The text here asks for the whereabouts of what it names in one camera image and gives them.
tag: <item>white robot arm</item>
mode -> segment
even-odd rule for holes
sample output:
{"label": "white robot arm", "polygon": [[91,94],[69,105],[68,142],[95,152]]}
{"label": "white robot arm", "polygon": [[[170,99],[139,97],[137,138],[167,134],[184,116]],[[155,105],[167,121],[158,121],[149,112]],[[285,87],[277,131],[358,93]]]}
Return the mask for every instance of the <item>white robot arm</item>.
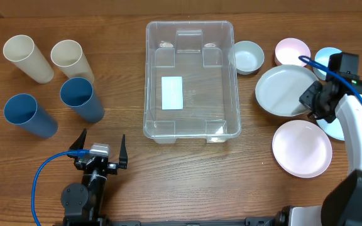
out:
{"label": "white robot arm", "polygon": [[362,170],[362,105],[355,96],[345,94],[335,113],[343,129],[350,167],[348,174]]}
{"label": "white robot arm", "polygon": [[[345,94],[339,101],[336,117],[342,125],[349,159],[349,173],[362,171],[362,105],[353,95]],[[295,207],[290,211],[289,226],[322,226],[322,205]]]}
{"label": "white robot arm", "polygon": [[[362,97],[362,80],[357,76],[358,55],[332,55],[328,69],[353,84]],[[343,129],[349,160],[348,177],[315,207],[290,207],[285,211],[288,226],[362,226],[362,105],[346,86],[327,74],[327,83],[314,82],[300,102],[316,119],[332,122],[336,117]]]}

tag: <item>white plate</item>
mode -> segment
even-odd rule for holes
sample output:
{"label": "white plate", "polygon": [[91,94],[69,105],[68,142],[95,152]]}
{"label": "white plate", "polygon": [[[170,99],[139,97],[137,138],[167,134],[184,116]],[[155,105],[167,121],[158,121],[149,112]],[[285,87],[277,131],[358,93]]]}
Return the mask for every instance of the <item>white plate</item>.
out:
{"label": "white plate", "polygon": [[276,116],[292,117],[303,114],[306,108],[300,96],[317,77],[310,70],[295,65],[280,65],[265,72],[255,88],[259,105]]}
{"label": "white plate", "polygon": [[324,119],[317,120],[318,126],[325,131],[325,133],[334,139],[344,141],[342,125],[339,119],[335,119],[332,123],[327,123]]}
{"label": "white plate", "polygon": [[332,161],[332,145],[327,135],[303,120],[280,126],[273,137],[272,150],[285,171],[301,178],[319,176]]}
{"label": "white plate", "polygon": [[[327,67],[329,64],[329,59],[332,54],[341,53],[342,51],[335,48],[335,47],[325,47],[320,49],[317,54],[315,55],[315,61],[320,63],[321,65]],[[325,80],[326,79],[326,72],[319,70],[318,68],[313,68],[313,71],[319,79]]]}

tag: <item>transparent storage container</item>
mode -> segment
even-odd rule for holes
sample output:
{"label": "transparent storage container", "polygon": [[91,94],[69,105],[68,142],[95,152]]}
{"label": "transparent storage container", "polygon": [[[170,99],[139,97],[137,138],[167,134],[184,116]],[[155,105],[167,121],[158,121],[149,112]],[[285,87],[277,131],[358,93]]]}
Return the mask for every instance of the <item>transparent storage container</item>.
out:
{"label": "transparent storage container", "polygon": [[234,31],[228,21],[154,21],[146,27],[143,132],[222,143],[241,132]]}

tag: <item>cup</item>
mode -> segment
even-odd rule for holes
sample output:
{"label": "cup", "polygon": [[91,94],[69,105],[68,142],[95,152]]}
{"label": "cup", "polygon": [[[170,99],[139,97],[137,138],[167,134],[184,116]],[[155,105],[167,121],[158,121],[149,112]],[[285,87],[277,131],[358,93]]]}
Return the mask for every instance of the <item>cup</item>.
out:
{"label": "cup", "polygon": [[236,69],[241,75],[257,71],[265,61],[262,48],[252,41],[240,41],[234,45],[236,52]]}
{"label": "cup", "polygon": [[285,38],[280,41],[275,49],[275,63],[277,65],[297,65],[304,67],[306,63],[299,56],[311,57],[309,47],[296,38]]}
{"label": "cup", "polygon": [[94,75],[82,47],[74,40],[63,40],[51,50],[51,60],[68,78],[82,77],[94,83]]}
{"label": "cup", "polygon": [[61,87],[61,100],[78,115],[90,123],[99,122],[104,117],[104,108],[92,84],[85,78],[67,80]]}
{"label": "cup", "polygon": [[27,35],[16,35],[5,42],[4,57],[38,83],[47,83],[54,71],[35,42]]}
{"label": "cup", "polygon": [[[333,55],[335,53],[341,53],[341,52],[342,52],[341,50],[334,48],[334,47],[322,48],[315,55],[315,61],[320,63],[321,65],[327,67],[329,64],[329,58],[331,57],[331,55]],[[313,71],[319,79],[321,79],[321,80],[326,79],[326,72],[319,70],[318,68],[313,68]]]}
{"label": "cup", "polygon": [[57,122],[30,94],[11,97],[5,104],[4,116],[15,126],[44,138],[52,137],[58,129]]}

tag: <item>pink bowl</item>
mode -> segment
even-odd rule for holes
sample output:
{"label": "pink bowl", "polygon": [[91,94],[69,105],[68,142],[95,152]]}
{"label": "pink bowl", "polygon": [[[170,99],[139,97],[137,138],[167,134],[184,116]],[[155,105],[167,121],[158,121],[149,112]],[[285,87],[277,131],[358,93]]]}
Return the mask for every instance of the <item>pink bowl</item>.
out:
{"label": "pink bowl", "polygon": [[299,56],[311,57],[308,46],[296,38],[285,38],[276,46],[275,62],[277,65],[297,65],[304,67],[306,63],[299,59]]}
{"label": "pink bowl", "polygon": [[308,121],[295,120],[280,126],[273,137],[272,149],[280,166],[301,178],[322,174],[332,161],[329,138]]}

